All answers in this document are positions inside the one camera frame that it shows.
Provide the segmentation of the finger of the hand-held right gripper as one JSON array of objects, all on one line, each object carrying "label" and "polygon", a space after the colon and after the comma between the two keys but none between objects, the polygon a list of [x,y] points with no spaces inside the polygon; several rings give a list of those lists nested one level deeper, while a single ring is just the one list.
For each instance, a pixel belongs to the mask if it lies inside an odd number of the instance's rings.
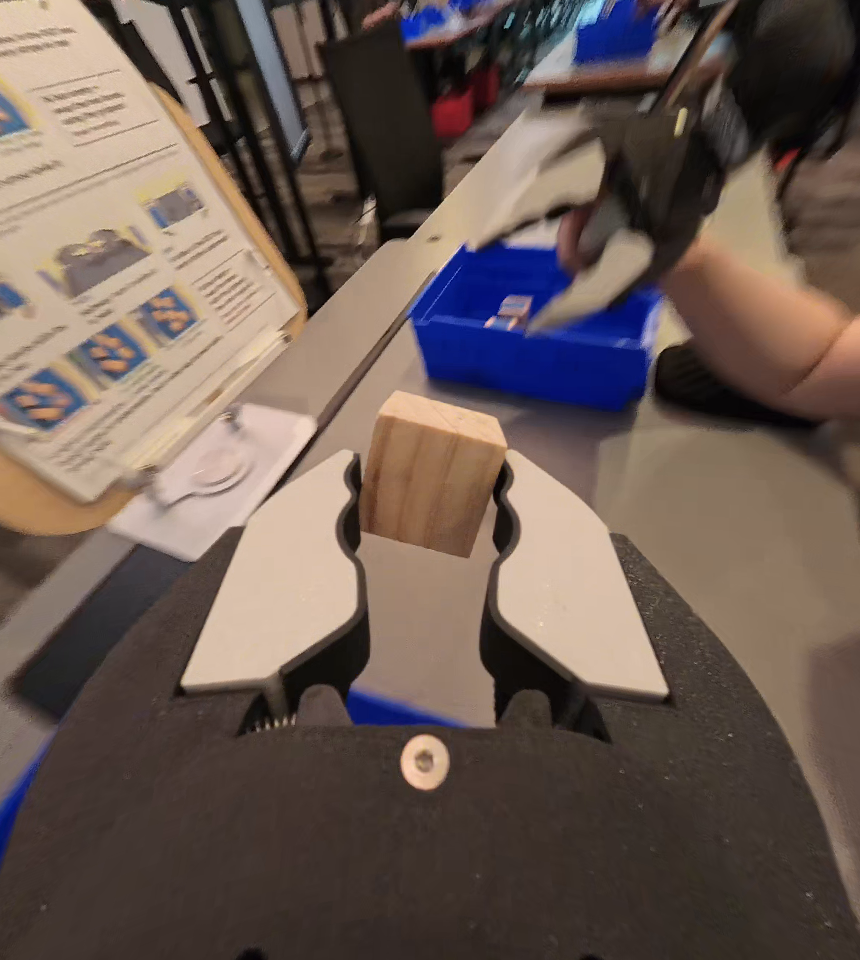
[{"label": "finger of the hand-held right gripper", "polygon": [[604,244],[599,259],[579,272],[528,323],[527,335],[567,330],[588,317],[622,303],[652,285],[654,245],[647,234],[620,229]]},{"label": "finger of the hand-held right gripper", "polygon": [[558,119],[567,120],[568,126],[486,225],[467,238],[468,251],[482,251],[596,200],[607,163],[601,124],[591,111],[572,111]]}]

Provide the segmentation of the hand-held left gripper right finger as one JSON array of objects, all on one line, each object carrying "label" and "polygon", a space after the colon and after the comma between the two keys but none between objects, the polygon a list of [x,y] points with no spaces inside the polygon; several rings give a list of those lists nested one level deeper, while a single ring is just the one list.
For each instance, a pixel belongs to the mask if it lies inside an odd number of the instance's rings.
[{"label": "hand-held left gripper right finger", "polygon": [[496,560],[480,656],[502,720],[525,691],[552,724],[590,730],[596,704],[660,705],[671,697],[611,534],[553,476],[509,450],[493,492]]}]

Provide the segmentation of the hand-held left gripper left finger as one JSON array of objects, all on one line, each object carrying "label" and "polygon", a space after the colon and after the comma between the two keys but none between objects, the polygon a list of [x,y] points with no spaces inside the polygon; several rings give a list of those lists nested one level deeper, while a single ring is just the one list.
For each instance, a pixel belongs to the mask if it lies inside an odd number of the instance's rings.
[{"label": "hand-held left gripper left finger", "polygon": [[181,690],[252,692],[269,717],[328,686],[346,700],[368,663],[361,459],[341,450],[283,486],[244,526]]}]

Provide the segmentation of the person's right forearm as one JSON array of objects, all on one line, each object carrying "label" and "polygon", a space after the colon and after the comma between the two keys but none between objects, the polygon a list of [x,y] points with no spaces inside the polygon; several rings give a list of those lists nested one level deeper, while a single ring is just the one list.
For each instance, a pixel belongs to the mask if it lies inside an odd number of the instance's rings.
[{"label": "person's right forearm", "polygon": [[728,386],[786,414],[860,423],[860,314],[752,269],[705,235],[661,288]]}]

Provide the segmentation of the person's right hand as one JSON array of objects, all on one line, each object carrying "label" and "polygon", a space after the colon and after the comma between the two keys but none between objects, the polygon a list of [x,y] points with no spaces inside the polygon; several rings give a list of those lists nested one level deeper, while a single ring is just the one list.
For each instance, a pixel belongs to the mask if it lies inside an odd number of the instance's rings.
[{"label": "person's right hand", "polygon": [[604,241],[590,236],[602,202],[575,208],[561,218],[556,235],[556,256],[562,270],[571,278],[596,264],[602,255]]}]

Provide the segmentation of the brown wooden table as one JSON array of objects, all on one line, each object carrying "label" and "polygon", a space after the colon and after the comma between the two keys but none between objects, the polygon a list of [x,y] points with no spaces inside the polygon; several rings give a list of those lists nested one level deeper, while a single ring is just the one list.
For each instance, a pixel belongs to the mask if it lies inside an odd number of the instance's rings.
[{"label": "brown wooden table", "polygon": [[670,78],[687,41],[688,36],[678,31],[658,40],[640,59],[576,64],[575,36],[568,34],[532,69],[523,90],[556,100],[649,93]]}]

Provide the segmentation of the red container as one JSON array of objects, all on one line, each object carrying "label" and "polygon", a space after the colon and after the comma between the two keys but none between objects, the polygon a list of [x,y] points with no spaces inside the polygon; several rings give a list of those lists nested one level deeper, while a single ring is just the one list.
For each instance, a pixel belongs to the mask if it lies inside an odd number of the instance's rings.
[{"label": "red container", "polygon": [[452,142],[465,135],[476,119],[495,107],[501,92],[501,71],[495,63],[477,65],[451,82],[431,105],[436,138]]}]

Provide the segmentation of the white plastic stand base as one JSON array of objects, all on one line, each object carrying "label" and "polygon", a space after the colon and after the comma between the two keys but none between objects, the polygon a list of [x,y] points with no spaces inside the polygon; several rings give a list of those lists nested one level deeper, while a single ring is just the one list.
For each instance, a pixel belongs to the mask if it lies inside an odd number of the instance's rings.
[{"label": "white plastic stand base", "polygon": [[316,421],[259,404],[222,414],[108,523],[109,532],[184,562],[243,526],[316,434]]}]

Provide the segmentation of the blue storage bin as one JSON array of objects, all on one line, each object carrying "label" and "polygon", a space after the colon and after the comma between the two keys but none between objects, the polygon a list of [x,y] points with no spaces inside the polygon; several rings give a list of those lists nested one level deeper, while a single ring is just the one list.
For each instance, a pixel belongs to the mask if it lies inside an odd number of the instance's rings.
[{"label": "blue storage bin", "polygon": [[648,56],[659,31],[659,7],[634,1],[588,2],[575,28],[574,66],[627,62]]}]

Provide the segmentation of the black office chair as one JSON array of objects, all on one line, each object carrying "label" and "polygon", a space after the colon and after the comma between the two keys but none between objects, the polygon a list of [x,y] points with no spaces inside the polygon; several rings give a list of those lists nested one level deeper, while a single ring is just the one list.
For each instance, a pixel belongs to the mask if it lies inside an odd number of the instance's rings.
[{"label": "black office chair", "polygon": [[318,47],[382,243],[412,237],[444,199],[443,151],[397,20]]}]

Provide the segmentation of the printed instruction sheet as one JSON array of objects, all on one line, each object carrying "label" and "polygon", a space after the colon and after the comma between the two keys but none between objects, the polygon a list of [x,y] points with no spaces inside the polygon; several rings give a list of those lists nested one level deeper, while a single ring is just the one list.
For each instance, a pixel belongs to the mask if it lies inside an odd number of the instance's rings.
[{"label": "printed instruction sheet", "polygon": [[82,2],[0,2],[0,451],[80,504],[306,318],[295,277]]}]

